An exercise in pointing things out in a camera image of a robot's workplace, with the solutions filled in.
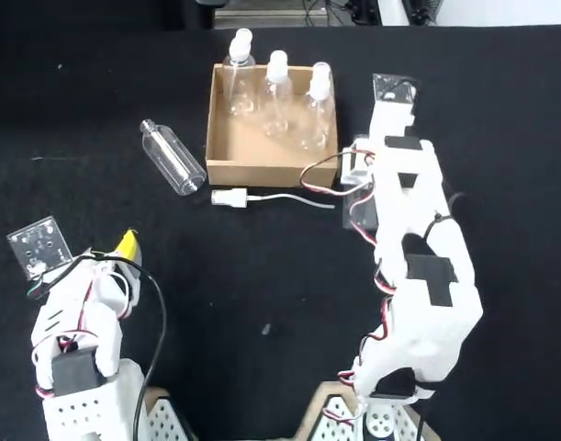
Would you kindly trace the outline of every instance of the yellow component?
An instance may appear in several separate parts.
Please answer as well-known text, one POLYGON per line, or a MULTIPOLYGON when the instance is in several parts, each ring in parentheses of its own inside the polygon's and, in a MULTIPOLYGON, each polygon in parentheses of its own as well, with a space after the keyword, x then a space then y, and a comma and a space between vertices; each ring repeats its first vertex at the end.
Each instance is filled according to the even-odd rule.
POLYGON ((138 250, 137 237, 135 237, 135 232, 132 229, 127 230, 123 239, 121 239, 120 244, 117 246, 115 251, 118 251, 123 257, 128 260, 135 260, 135 256, 138 250))

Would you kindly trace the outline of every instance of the black table surface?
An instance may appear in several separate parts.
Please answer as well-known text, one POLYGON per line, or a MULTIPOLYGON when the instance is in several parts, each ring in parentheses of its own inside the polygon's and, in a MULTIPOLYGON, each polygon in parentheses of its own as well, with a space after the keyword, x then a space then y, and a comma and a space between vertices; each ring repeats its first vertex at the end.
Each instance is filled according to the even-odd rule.
MULTIPOLYGON (((200 438, 292 435, 378 324, 372 253, 340 210, 211 207, 176 196, 144 155, 146 118, 203 155, 230 36, 17 37, 0 51, 0 440, 45 439, 29 362, 38 305, 6 235, 50 214, 73 252, 140 233, 170 314, 154 384, 200 438)), ((457 218, 484 307, 429 422, 445 440, 561 439, 561 28, 255 32, 258 60, 273 49, 331 64, 341 145, 367 132, 372 73, 421 79, 417 132, 467 194, 457 218)), ((144 289, 124 356, 146 368, 159 325, 144 289)))

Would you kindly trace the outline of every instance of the cardboard box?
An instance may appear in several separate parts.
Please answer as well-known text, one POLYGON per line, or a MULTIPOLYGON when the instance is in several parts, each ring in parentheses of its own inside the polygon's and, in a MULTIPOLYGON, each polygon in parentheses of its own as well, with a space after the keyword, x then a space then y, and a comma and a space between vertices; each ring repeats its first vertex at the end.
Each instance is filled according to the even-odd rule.
MULTIPOLYGON (((327 148, 319 152, 299 149, 290 140, 278 141, 261 130, 257 112, 250 117, 228 114, 223 98, 222 64, 215 64, 210 90, 207 128, 207 170, 210 184, 234 187, 295 187, 302 169, 309 164, 337 153, 335 114, 331 123, 327 148)), ((257 84, 265 76, 265 66, 255 67, 257 84)), ((290 67, 295 92, 291 118, 298 118, 301 108, 298 96, 309 90, 312 69, 290 67)), ((338 160, 333 158, 307 174, 307 182, 330 187, 337 172, 338 160)))

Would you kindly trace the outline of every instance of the white bottle cap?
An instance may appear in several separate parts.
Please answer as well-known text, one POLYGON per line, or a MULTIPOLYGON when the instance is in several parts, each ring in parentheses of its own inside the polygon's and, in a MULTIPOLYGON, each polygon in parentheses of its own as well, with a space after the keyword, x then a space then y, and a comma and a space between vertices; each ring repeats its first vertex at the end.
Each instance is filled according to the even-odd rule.
POLYGON ((313 66, 313 77, 310 79, 309 95, 317 101, 327 99, 331 94, 331 68, 325 62, 313 66))
POLYGON ((270 54, 270 62, 266 71, 266 78, 273 83, 281 83, 288 77, 288 55, 284 51, 274 51, 270 54))
POLYGON ((249 29, 241 28, 241 29, 237 29, 237 32, 235 32, 235 38, 238 40, 243 40, 249 44, 252 44, 253 34, 249 29))
POLYGON ((317 73, 317 75, 331 78, 331 67, 326 62, 316 62, 315 64, 313 64, 313 75, 315 73, 317 73))
POLYGON ((244 37, 235 37, 229 46, 229 56, 234 62, 244 62, 249 58, 251 51, 251 39, 246 40, 244 37))

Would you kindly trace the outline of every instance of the plastic bottle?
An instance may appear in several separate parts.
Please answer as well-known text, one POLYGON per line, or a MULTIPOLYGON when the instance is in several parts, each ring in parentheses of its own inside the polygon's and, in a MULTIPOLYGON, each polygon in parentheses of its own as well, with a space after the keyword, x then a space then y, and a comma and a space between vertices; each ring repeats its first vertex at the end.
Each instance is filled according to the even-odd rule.
POLYGON ((255 110, 255 60, 251 50, 252 32, 238 29, 223 62, 223 92, 231 115, 244 116, 255 110))
POLYGON ((145 119, 140 125, 143 150, 180 196, 197 191, 207 180, 205 169, 166 126, 145 119))
POLYGON ((288 57, 284 51, 274 51, 258 94, 258 112, 266 135, 280 137, 286 133, 291 103, 288 57))
POLYGON ((310 88, 302 100, 297 120, 297 143, 306 150, 322 150, 327 145, 333 111, 331 68, 325 62, 313 66, 310 88))

